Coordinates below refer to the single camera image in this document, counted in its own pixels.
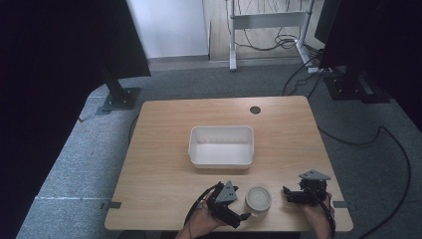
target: white wall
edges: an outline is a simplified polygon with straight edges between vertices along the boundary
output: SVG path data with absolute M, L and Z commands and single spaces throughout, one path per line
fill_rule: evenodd
M 207 55 L 202 0 L 126 0 L 146 58 Z

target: table hole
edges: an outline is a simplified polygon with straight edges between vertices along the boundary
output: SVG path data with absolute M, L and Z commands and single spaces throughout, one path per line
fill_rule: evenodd
M 261 112 L 261 108 L 259 108 L 259 107 L 251 107 L 249 109 L 249 111 L 251 111 L 252 114 L 257 115 L 257 114 L 259 114 Z

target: white bowl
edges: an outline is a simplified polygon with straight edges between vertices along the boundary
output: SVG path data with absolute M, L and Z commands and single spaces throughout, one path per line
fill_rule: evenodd
M 245 125 L 196 126 L 188 153 L 197 168 L 246 169 L 254 157 L 254 131 Z

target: black stand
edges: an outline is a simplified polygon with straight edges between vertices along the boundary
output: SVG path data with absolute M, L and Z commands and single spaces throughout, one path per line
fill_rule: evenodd
M 344 76 L 323 80 L 333 100 L 360 100 L 365 104 L 390 103 L 391 96 L 360 71 L 347 68 Z
M 136 102 L 141 88 L 123 88 L 117 79 L 113 79 L 106 69 L 105 64 L 98 60 L 98 68 L 102 74 L 109 94 L 102 107 L 99 107 L 96 115 L 108 115 L 111 111 L 130 111 Z

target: gray carpet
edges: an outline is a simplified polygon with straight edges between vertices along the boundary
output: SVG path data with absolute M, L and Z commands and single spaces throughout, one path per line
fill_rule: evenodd
M 239 67 L 237 73 L 230 73 L 227 68 L 165 71 L 153 72 L 151 78 L 121 80 L 124 87 L 141 87 L 141 94 L 134 110 L 107 116 L 96 116 L 108 93 L 105 86 L 98 88 L 87 99 L 81 112 L 84 121 L 76 122 L 18 238 L 117 238 L 120 232 L 104 227 L 106 205 L 124 162 L 130 126 L 144 102 L 280 96 L 285 82 L 298 67 Z M 302 71 L 295 80 L 306 76 Z M 317 77 L 312 78 L 295 95 L 307 96 L 316 81 Z M 401 107 L 395 101 L 378 105 L 335 102 L 323 81 L 310 97 L 310 104 L 317 125 L 339 138 L 370 141 L 382 125 L 401 142 L 412 172 L 407 197 L 392 219 L 367 238 L 420 238 L 422 176 L 418 172 L 422 171 L 422 133 Z M 323 133 L 321 136 L 354 223 L 352 231 L 337 233 L 336 238 L 358 238 L 398 204 L 409 173 L 405 156 L 385 130 L 368 146 L 341 143 Z M 160 233 L 142 235 L 159 238 Z M 312 233 L 303 233 L 302 238 L 312 238 Z

